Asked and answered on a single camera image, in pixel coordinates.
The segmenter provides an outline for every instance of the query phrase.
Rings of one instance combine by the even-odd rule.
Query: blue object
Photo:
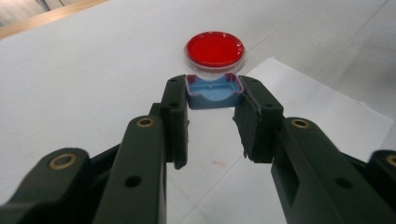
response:
[[[216,80],[186,75],[190,109],[212,109],[239,105],[244,87],[238,76],[227,73]]]

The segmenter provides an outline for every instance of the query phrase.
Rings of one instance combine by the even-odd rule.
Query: red disc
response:
[[[193,37],[186,47],[189,58],[207,67],[224,67],[237,63],[244,55],[242,42],[223,32],[206,32]]]

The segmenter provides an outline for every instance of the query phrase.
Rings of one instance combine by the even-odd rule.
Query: white surface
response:
[[[275,55],[354,99],[267,61],[249,74],[274,85],[288,116],[312,119],[340,149],[363,160],[381,144],[395,149],[395,129],[387,133],[396,119],[395,3],[111,0],[0,40],[0,203],[52,150],[82,147],[94,156],[116,145],[130,119],[161,101],[168,78],[190,72],[183,61],[185,43],[210,30],[244,42],[241,74]],[[277,80],[279,74],[286,80]],[[288,76],[296,77],[290,83]],[[299,85],[318,89],[311,94],[302,90],[299,99],[283,98],[287,86]],[[169,223],[224,223],[230,217],[230,223],[284,222],[272,177],[266,175],[269,165],[260,170],[240,159],[232,115],[228,109],[190,112],[188,167],[168,170]],[[330,117],[341,124],[326,122]],[[267,179],[257,181],[254,174]],[[256,185],[247,184],[253,180]],[[260,200],[262,191],[250,193],[260,185],[268,199]]]

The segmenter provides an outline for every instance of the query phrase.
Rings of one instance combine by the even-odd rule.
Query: petri dish lid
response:
[[[217,31],[198,34],[186,46],[186,53],[192,62],[212,68],[238,64],[244,52],[244,45],[237,37]]]

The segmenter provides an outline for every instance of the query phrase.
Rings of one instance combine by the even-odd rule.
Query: black plastic part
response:
[[[283,106],[259,80],[239,76],[245,87],[241,104],[235,107],[233,120],[241,136],[244,154],[257,163],[271,163],[277,146],[277,131]]]
[[[133,119],[93,223],[165,223],[165,165],[161,119]]]
[[[188,116],[185,76],[172,77],[166,83],[160,104],[153,104],[150,115],[163,120],[166,161],[176,169],[187,164]]]
[[[378,150],[373,153],[364,174],[378,194],[396,212],[396,152]]]
[[[0,207],[0,223],[74,223],[81,208],[78,202],[91,180],[87,152],[78,148],[54,151],[41,159],[10,201]]]
[[[396,215],[312,121],[284,119],[272,174],[288,223],[396,223]]]

